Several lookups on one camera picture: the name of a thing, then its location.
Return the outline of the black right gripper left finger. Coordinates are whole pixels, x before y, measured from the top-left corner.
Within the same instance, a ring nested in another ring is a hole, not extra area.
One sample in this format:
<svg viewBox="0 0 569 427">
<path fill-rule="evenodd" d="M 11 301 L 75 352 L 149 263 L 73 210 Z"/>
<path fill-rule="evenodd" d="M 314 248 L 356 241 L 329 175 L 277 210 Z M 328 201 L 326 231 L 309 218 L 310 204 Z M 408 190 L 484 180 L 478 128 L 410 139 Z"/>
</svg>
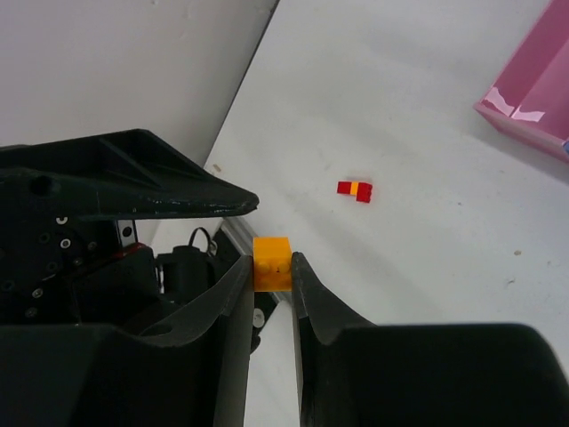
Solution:
<svg viewBox="0 0 569 427">
<path fill-rule="evenodd" d="M 140 335 L 5 326 L 4 426 L 240 426 L 252 339 L 249 259 Z"/>
</svg>

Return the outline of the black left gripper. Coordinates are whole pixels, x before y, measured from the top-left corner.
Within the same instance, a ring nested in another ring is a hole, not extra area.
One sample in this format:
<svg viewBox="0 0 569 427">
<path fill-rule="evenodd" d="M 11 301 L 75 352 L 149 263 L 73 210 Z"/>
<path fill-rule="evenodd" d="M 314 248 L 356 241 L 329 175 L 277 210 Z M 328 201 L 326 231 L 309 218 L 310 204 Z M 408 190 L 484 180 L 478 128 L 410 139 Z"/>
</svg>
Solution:
<svg viewBox="0 0 569 427">
<path fill-rule="evenodd" d="M 137 220 L 241 216 L 256 194 L 148 130 L 1 149 L 1 321 L 148 325 L 212 286 L 191 245 L 154 254 Z"/>
</svg>

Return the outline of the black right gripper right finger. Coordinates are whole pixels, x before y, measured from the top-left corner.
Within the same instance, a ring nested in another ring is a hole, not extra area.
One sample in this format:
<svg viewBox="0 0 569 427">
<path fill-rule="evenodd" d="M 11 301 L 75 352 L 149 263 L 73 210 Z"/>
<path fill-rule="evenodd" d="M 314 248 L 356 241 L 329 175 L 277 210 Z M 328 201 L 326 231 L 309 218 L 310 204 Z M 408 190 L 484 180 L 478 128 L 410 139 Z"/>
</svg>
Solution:
<svg viewBox="0 0 569 427">
<path fill-rule="evenodd" d="M 568 381 L 521 324 L 377 326 L 292 257 L 304 426 L 565 426 Z"/>
</svg>

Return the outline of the orange lego brick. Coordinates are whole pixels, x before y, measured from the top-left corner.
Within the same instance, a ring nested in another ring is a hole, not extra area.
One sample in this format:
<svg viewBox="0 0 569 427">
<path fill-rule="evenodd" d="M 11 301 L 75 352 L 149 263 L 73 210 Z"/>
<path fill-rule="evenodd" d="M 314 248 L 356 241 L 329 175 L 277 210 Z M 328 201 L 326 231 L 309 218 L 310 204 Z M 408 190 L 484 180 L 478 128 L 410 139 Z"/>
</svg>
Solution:
<svg viewBox="0 0 569 427">
<path fill-rule="evenodd" d="M 290 292 L 293 252 L 286 237 L 255 237 L 252 241 L 253 288 L 256 293 Z"/>
</svg>

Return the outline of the red and orange lego stack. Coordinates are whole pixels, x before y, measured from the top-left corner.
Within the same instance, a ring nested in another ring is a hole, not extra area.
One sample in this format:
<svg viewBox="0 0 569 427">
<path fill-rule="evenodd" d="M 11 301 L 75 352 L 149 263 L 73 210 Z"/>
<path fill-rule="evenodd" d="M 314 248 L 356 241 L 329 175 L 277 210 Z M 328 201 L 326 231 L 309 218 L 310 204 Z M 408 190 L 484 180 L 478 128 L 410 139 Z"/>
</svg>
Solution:
<svg viewBox="0 0 569 427">
<path fill-rule="evenodd" d="M 351 196 L 359 203 L 369 204 L 372 200 L 373 185 L 362 181 L 339 181 L 336 192 L 340 195 Z"/>
</svg>

